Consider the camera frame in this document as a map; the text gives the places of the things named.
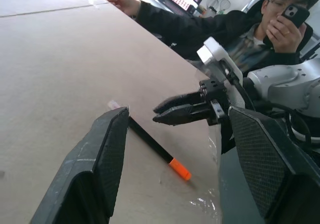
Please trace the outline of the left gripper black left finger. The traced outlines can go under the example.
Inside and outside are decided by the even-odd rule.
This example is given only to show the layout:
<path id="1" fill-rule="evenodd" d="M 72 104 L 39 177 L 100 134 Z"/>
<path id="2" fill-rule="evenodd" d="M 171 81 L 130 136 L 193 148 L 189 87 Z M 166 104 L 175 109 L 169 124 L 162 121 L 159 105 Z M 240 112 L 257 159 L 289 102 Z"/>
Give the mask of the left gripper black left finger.
<path id="1" fill-rule="evenodd" d="M 30 224 L 109 224 L 123 170 L 129 110 L 97 118 L 67 154 Z"/>

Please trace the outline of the person's right hand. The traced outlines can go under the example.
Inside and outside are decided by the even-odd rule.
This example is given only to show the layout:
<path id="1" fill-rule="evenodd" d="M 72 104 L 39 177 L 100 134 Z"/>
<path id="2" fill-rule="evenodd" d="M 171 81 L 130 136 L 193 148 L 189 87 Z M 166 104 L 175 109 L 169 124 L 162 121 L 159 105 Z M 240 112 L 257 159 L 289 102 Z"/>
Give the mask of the person's right hand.
<path id="1" fill-rule="evenodd" d="M 137 16 L 141 6 L 139 0 L 107 0 L 128 16 Z"/>

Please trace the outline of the person's left hand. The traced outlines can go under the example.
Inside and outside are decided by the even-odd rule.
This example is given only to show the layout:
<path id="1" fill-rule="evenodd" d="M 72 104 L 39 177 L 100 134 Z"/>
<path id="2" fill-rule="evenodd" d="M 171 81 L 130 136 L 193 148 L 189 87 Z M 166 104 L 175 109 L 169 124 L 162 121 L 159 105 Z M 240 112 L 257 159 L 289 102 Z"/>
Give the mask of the person's left hand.
<path id="1" fill-rule="evenodd" d="M 292 21 L 282 15 L 270 20 L 266 34 L 276 53 L 295 53 L 304 38 L 307 26 L 305 23 L 297 28 Z"/>

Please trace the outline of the black pen with orange cap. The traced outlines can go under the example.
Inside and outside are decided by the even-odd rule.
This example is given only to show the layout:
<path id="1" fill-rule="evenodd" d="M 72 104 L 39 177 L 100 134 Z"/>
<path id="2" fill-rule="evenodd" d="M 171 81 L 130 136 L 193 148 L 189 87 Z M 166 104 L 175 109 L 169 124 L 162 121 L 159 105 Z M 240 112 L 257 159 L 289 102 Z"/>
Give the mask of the black pen with orange cap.
<path id="1" fill-rule="evenodd" d="M 182 179 L 185 181 L 191 179 L 192 174 L 177 159 L 170 155 L 152 136 L 150 136 L 131 116 L 129 117 L 129 127 Z"/>

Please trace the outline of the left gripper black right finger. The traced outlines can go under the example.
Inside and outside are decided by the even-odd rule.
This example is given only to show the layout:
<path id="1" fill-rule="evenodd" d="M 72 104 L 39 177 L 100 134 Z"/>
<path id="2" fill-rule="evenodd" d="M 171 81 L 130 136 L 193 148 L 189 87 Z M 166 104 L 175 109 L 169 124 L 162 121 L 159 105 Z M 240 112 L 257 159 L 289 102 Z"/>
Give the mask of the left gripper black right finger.
<path id="1" fill-rule="evenodd" d="M 228 113 L 239 163 L 265 224 L 320 224 L 320 167 L 279 123 L 239 107 Z"/>

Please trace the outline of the person in black jacket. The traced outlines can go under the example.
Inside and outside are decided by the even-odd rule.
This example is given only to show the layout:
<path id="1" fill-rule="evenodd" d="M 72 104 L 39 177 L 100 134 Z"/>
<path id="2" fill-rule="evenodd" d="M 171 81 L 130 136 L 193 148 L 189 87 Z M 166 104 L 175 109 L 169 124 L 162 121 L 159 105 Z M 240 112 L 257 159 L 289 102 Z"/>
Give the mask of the person in black jacket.
<path id="1" fill-rule="evenodd" d="M 319 0 L 283 1 L 309 10 Z M 283 11 L 270 9 L 268 0 L 264 0 L 260 10 L 261 18 L 254 18 L 247 13 L 234 10 L 225 15 L 204 18 L 211 21 L 209 31 L 189 42 L 176 44 L 167 41 L 173 44 L 172 49 L 178 55 L 197 63 L 199 61 L 197 50 L 205 40 L 212 37 L 228 52 L 243 73 L 270 65 L 295 65 L 299 63 L 299 46 L 295 53 L 276 53 L 266 35 L 270 20 L 282 15 Z"/>

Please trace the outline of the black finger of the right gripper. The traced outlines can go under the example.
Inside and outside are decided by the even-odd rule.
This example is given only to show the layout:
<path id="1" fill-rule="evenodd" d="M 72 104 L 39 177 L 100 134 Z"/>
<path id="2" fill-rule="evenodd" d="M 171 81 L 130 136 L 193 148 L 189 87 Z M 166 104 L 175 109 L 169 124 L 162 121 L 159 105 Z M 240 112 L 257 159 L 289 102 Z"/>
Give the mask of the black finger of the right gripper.
<path id="1" fill-rule="evenodd" d="M 171 107 L 160 114 L 156 114 L 152 120 L 157 123 L 176 126 L 207 119 L 210 115 L 211 108 L 206 103 L 195 105 L 184 104 Z"/>
<path id="2" fill-rule="evenodd" d="M 169 97 L 154 107 L 154 113 L 192 113 L 205 104 L 200 92 Z"/>

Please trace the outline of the thin-rimmed eyeglasses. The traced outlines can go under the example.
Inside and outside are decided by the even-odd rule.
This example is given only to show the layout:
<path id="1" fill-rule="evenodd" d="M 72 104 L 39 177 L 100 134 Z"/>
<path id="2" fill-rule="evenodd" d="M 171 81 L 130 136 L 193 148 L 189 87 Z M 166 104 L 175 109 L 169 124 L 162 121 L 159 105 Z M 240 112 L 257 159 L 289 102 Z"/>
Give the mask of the thin-rimmed eyeglasses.
<path id="1" fill-rule="evenodd" d="M 283 11 L 289 6 L 289 3 L 283 0 L 268 0 L 267 6 L 274 11 Z"/>

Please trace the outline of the black smartphone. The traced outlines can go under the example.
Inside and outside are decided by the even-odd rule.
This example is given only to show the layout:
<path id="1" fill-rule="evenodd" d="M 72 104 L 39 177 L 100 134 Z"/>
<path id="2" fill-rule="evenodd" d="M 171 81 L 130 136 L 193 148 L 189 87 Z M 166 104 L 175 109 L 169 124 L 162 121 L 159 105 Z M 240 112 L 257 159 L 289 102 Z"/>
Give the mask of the black smartphone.
<path id="1" fill-rule="evenodd" d="M 310 12 L 306 8 L 292 4 L 283 11 L 282 16 L 299 28 L 310 16 Z"/>

